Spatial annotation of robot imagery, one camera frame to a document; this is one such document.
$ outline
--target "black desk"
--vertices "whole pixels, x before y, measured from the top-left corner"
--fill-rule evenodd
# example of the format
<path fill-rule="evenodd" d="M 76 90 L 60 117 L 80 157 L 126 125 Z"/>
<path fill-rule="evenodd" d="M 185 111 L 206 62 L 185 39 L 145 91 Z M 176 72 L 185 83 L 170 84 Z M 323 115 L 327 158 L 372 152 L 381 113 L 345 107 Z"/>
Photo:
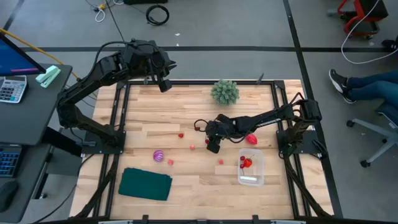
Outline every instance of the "black desk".
<path fill-rule="evenodd" d="M 0 213 L 0 222 L 17 223 L 22 219 L 51 148 L 51 145 L 41 143 L 42 138 L 47 135 L 46 142 L 50 142 L 48 138 L 51 137 L 55 140 L 67 138 L 47 127 L 57 103 L 57 95 L 64 89 L 72 71 L 68 65 L 56 66 L 61 72 L 47 88 L 42 88 L 35 81 L 36 75 L 28 75 L 29 89 L 24 93 L 22 101 L 16 105 L 0 103 L 0 142 L 30 145 L 16 178 L 0 179 L 0 185 L 12 180 L 19 183 L 19 190 L 11 206 Z"/>

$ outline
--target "table leg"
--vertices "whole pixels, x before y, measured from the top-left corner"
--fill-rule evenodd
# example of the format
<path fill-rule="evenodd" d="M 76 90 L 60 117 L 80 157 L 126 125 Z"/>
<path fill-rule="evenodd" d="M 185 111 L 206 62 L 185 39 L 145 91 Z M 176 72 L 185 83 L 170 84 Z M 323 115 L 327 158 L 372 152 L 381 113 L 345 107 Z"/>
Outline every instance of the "table leg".
<path fill-rule="evenodd" d="M 74 156 L 81 157 L 81 146 L 77 145 L 74 140 L 50 127 L 47 127 L 45 130 L 42 142 L 49 143 L 52 146 L 69 152 Z"/>

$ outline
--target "purple ball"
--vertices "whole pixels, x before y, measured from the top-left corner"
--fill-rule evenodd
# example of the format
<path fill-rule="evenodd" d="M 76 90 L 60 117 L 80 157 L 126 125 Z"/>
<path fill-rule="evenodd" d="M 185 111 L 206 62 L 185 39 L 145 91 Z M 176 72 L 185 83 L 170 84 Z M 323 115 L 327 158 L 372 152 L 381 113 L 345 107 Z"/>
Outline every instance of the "purple ball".
<path fill-rule="evenodd" d="M 154 160 L 155 160 L 156 162 L 162 161 L 162 160 L 163 160 L 163 157 L 164 157 L 164 153 L 163 153 L 162 150 L 156 150 L 156 151 L 154 152 Z"/>

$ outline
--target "wooden tabletop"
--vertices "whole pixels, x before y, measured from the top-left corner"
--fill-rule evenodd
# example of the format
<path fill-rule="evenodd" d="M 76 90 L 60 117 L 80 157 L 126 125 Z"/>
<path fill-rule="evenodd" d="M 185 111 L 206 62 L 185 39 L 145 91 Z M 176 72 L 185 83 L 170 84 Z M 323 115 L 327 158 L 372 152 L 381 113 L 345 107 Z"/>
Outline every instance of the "wooden tabletop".
<path fill-rule="evenodd" d="M 297 92 L 303 92 L 300 80 L 285 80 L 285 85 L 288 100 Z M 97 122 L 109 124 L 115 88 L 113 85 L 100 89 L 93 115 Z M 218 154 L 206 150 L 205 133 L 193 129 L 195 120 L 215 119 L 220 113 L 232 118 L 274 109 L 269 85 L 239 85 L 238 88 L 237 104 L 220 107 L 211 99 L 210 85 L 174 85 L 166 93 L 161 93 L 158 86 L 131 87 L 125 126 L 126 148 L 119 160 L 112 219 L 141 219 L 142 215 L 163 220 L 251 219 L 252 215 L 259 215 L 260 219 L 293 218 L 284 162 L 278 157 L 276 124 L 255 132 L 257 145 L 224 140 Z M 121 103 L 116 121 L 120 120 L 120 111 Z M 184 133 L 184 137 L 179 138 L 178 133 Z M 265 183 L 262 187 L 238 183 L 238 151 L 244 147 L 264 153 Z M 155 162 L 152 158 L 158 149 L 165 153 L 163 162 Z M 96 190 L 102 157 L 93 156 L 81 168 L 71 216 L 83 208 Z M 321 162 L 309 155 L 300 155 L 300 158 L 307 188 L 325 211 L 333 213 Z M 174 165 L 168 165 L 169 159 Z M 223 165 L 218 164 L 219 159 L 224 161 Z M 168 200 L 119 195 L 121 174 L 127 167 L 170 175 L 173 181 Z M 100 214 L 104 213 L 107 193 L 106 189 Z M 303 214 L 297 188 L 296 194 Z"/>

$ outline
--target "sneaker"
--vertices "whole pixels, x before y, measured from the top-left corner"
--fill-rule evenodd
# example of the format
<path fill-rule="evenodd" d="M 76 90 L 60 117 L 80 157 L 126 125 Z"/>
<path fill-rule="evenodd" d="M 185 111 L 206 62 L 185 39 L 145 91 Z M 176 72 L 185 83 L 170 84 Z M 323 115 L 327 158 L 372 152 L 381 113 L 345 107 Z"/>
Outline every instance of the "sneaker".
<path fill-rule="evenodd" d="M 398 48 L 398 43 L 394 40 L 383 40 L 381 44 L 384 48 L 389 49 L 391 52 L 397 50 Z"/>
<path fill-rule="evenodd" d="M 353 104 L 356 101 L 351 100 L 348 98 L 348 91 L 349 89 L 347 88 L 347 78 L 343 77 L 339 74 L 336 73 L 336 70 L 331 69 L 329 70 L 329 78 L 333 84 L 333 86 L 336 88 L 338 93 L 343 97 L 344 101 L 348 104 Z"/>

